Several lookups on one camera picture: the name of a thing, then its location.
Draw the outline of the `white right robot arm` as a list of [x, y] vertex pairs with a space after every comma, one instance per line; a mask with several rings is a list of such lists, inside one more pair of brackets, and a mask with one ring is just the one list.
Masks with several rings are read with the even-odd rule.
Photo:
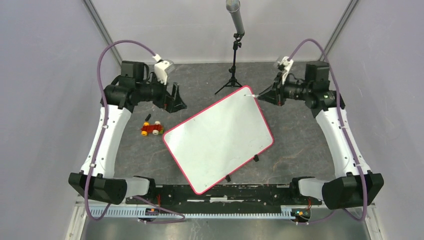
[[276, 62], [279, 73], [257, 99], [283, 106], [287, 99], [303, 101], [324, 133], [335, 170], [335, 179], [295, 177], [289, 199], [302, 204], [309, 197], [323, 201], [328, 209], [368, 207], [384, 185], [382, 174], [373, 173], [350, 130], [341, 95], [330, 89], [330, 65], [325, 61], [306, 63], [304, 79], [289, 80], [293, 60]]

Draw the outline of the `pink framed whiteboard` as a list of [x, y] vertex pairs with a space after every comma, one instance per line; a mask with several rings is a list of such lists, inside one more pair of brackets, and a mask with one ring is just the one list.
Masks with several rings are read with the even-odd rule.
[[195, 194], [201, 195], [275, 142], [250, 86], [245, 85], [163, 134], [163, 142]]

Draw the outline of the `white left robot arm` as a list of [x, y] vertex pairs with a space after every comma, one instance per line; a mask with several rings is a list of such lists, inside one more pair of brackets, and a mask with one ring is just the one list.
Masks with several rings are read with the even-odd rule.
[[115, 178], [115, 161], [124, 129], [141, 102], [151, 102], [168, 113], [186, 109], [179, 85], [167, 91], [171, 60], [159, 60], [149, 71], [143, 62], [123, 61], [121, 73], [103, 92], [99, 124], [87, 158], [79, 172], [72, 172], [68, 183], [88, 200], [119, 205], [125, 198], [138, 196], [145, 204], [157, 198], [154, 179], [142, 176]]

